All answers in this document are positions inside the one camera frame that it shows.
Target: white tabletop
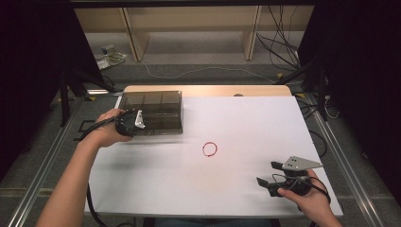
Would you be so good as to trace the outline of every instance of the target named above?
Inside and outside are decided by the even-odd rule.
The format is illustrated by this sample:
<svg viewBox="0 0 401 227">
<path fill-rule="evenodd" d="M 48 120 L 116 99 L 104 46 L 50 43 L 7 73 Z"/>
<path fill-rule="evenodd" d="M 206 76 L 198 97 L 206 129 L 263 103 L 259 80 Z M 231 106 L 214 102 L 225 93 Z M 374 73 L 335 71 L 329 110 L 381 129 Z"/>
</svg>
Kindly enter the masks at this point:
<svg viewBox="0 0 401 227">
<path fill-rule="evenodd" d="M 99 151 L 90 185 L 99 213 L 147 217 L 299 217 L 295 203 L 272 198 L 270 162 L 295 155 L 319 162 L 292 96 L 183 97 L 183 134 L 137 136 Z M 218 151 L 206 157 L 202 147 Z M 210 146 L 206 151 L 213 151 Z M 315 172 L 339 203 L 323 168 Z"/>
</svg>

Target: box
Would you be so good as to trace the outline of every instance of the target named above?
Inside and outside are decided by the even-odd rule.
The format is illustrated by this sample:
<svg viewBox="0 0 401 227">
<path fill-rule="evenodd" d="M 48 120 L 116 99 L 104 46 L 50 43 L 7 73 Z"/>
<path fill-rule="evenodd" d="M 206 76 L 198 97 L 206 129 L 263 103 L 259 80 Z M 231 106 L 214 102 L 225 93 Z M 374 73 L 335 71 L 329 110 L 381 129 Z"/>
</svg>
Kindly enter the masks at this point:
<svg viewBox="0 0 401 227">
<path fill-rule="evenodd" d="M 145 128 L 137 135 L 183 133 L 181 91 L 128 92 L 119 105 L 123 110 L 142 110 Z"/>
</svg>

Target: floor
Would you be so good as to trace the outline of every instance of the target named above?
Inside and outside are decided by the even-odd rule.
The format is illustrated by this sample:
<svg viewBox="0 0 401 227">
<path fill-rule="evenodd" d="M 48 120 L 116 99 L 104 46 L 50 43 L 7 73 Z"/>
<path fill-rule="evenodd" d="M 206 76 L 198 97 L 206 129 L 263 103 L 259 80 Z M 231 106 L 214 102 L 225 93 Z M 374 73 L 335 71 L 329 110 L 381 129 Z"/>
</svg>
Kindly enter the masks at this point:
<svg viewBox="0 0 401 227">
<path fill-rule="evenodd" d="M 273 37 L 274 33 L 262 33 Z M 291 32 L 291 43 L 298 45 L 303 32 Z M 127 54 L 124 63 L 106 69 L 103 75 L 116 86 L 130 84 L 271 84 L 277 75 L 289 71 L 275 66 L 288 67 L 256 42 L 253 59 L 245 61 L 240 36 L 235 32 L 155 33 L 152 34 L 142 62 L 135 62 L 125 34 L 87 34 L 96 58 L 101 58 L 100 47 L 113 44 L 116 51 Z M 285 48 L 279 45 L 275 51 L 288 59 Z M 291 92 L 301 92 L 300 80 L 295 79 L 288 87 Z M 314 94 L 299 97 L 300 101 L 314 104 Z M 95 119 L 99 113 L 115 103 L 115 96 L 96 96 L 96 100 L 71 101 L 72 120 L 60 127 L 61 104 L 55 96 L 51 110 L 29 144 L 30 150 L 22 153 L 6 178 L 0 183 L 0 226 L 34 226 L 52 188 L 57 183 L 76 145 L 75 138 L 83 120 Z M 313 109 L 305 111 L 306 125 L 323 136 L 327 153 L 322 157 L 325 171 L 339 200 L 344 216 L 344 226 L 399 226 L 401 208 L 387 187 L 381 182 L 369 160 L 361 154 L 357 141 L 346 122 L 339 117 L 322 122 Z M 336 109 L 328 110 L 336 115 Z M 324 150 L 324 142 L 311 134 L 317 151 Z M 42 166 L 48 162 L 48 168 Z M 117 225 L 129 221 L 142 225 L 142 218 L 126 216 L 102 216 L 107 223 Z M 282 226 L 308 226 L 307 218 L 283 218 Z M 84 226 L 96 226 L 85 215 Z"/>
</svg>

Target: red circle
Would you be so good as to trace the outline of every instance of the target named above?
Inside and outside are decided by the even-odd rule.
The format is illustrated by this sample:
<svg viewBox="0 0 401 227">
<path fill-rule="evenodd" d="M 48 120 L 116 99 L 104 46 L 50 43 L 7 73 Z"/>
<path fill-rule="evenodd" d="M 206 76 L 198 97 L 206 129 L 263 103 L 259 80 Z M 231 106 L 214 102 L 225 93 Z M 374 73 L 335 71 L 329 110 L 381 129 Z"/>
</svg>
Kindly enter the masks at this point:
<svg viewBox="0 0 401 227">
<path fill-rule="evenodd" d="M 215 146 L 215 152 L 213 152 L 213 153 L 211 153 L 211 154 L 206 154 L 206 153 L 204 152 L 204 148 L 205 148 L 207 145 L 214 145 L 214 146 Z M 210 157 L 210 156 L 215 155 L 216 152 L 218 152 L 218 146 L 217 146 L 215 143 L 213 143 L 213 142 L 206 142 L 206 143 L 203 145 L 202 150 L 203 150 L 204 156 Z"/>
</svg>

